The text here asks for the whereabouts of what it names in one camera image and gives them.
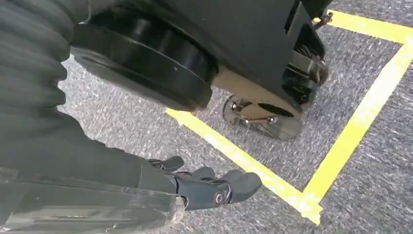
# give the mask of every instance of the robotic hand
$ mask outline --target robotic hand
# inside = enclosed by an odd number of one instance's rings
[[[176,193],[183,198],[187,211],[217,208],[245,201],[262,185],[255,173],[243,173],[239,170],[229,171],[221,178],[216,178],[210,167],[202,167],[193,173],[174,173],[173,171],[184,165],[179,156],[165,161],[149,159],[149,162],[163,170],[164,175],[176,185]]]

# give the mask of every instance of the yellow tape line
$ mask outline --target yellow tape line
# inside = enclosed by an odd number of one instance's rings
[[[403,45],[386,64],[333,147],[311,178],[304,194],[319,203],[373,123],[413,59],[413,43]]]
[[[410,27],[349,15],[339,11],[329,10],[328,12],[334,14],[333,21],[328,23],[334,27],[401,44],[406,44],[409,37],[413,38],[413,29]]]
[[[302,192],[298,191],[281,177],[274,174],[270,169],[266,168],[191,113],[171,109],[167,109],[166,112],[175,118],[181,125],[185,125],[213,145],[246,172],[254,172],[258,174],[265,187],[298,210],[303,217],[306,217],[319,225],[322,207],[318,202],[313,202],[307,199]]]

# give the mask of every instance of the caster wheel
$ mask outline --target caster wheel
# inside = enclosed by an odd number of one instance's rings
[[[234,126],[241,126],[267,137],[280,140],[291,139],[301,130],[300,123],[294,117],[274,115],[260,121],[248,120],[240,114],[240,111],[248,105],[253,104],[240,97],[231,96],[224,105],[223,118]]]

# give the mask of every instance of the transparent plastic cover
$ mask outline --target transparent plastic cover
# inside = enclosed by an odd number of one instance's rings
[[[0,233],[134,234],[180,222],[175,194],[0,167]]]

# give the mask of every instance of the dark gray arm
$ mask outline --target dark gray arm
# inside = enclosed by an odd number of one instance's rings
[[[119,0],[6,0],[0,3],[0,166],[174,193],[143,158],[85,136],[57,111],[65,94],[60,64],[73,25]]]

